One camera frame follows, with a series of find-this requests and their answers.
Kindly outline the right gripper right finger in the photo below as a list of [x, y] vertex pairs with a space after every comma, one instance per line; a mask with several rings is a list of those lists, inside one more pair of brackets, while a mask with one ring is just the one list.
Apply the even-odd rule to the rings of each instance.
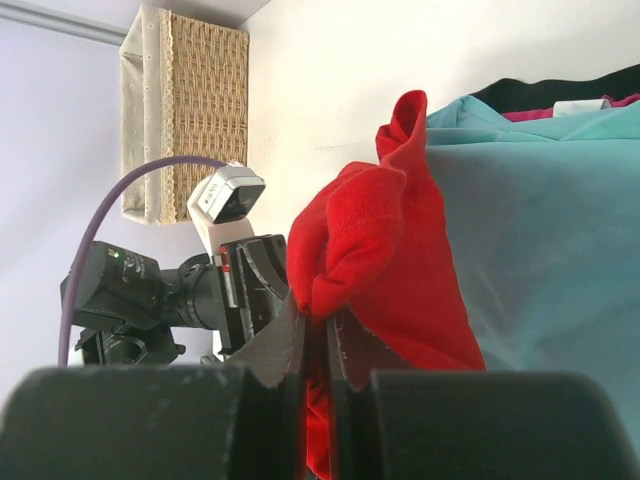
[[326, 327], [335, 479], [626, 479], [604, 392], [564, 373], [414, 369], [350, 311]]

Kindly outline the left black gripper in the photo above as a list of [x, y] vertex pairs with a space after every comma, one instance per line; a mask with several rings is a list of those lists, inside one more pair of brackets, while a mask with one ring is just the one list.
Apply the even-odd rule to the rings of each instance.
[[72, 324], [84, 366], [170, 364], [186, 353], [174, 328], [216, 331], [230, 356], [271, 323], [289, 291], [286, 241], [254, 236], [163, 270], [140, 253], [93, 241], [81, 275]]

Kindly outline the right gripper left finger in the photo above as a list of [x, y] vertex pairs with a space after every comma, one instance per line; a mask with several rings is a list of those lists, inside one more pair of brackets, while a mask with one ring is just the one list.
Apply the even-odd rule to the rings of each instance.
[[301, 479], [305, 321], [292, 298], [217, 365], [46, 368], [1, 413], [5, 479]]

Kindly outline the red t shirt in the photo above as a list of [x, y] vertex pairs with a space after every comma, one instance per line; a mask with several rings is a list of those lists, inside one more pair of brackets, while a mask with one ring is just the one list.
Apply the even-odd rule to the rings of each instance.
[[352, 162], [292, 224], [287, 276], [315, 326], [350, 307], [412, 365], [482, 371], [426, 158], [427, 97], [397, 101], [376, 136], [377, 164]]

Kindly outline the wicker basket with cloth liner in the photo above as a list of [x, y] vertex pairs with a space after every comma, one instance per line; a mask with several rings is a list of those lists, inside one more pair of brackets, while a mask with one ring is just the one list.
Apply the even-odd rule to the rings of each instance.
[[248, 33], [141, 6], [119, 60], [122, 174], [181, 155], [246, 164]]

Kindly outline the teal t shirt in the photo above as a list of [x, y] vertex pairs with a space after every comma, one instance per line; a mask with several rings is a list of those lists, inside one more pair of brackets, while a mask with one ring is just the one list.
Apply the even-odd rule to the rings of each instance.
[[639, 107], [514, 123], [464, 96], [428, 118], [487, 364], [639, 369]]

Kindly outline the pink t shirt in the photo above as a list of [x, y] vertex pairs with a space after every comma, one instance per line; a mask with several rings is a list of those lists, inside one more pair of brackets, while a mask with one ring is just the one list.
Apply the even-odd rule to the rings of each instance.
[[629, 95], [621, 100], [614, 100], [610, 96], [603, 96], [599, 99], [590, 100], [564, 100], [556, 101], [552, 107], [503, 113], [503, 116], [509, 121], [517, 123], [546, 118], [565, 117], [612, 108], [622, 108], [631, 105], [638, 100], [638, 93]]

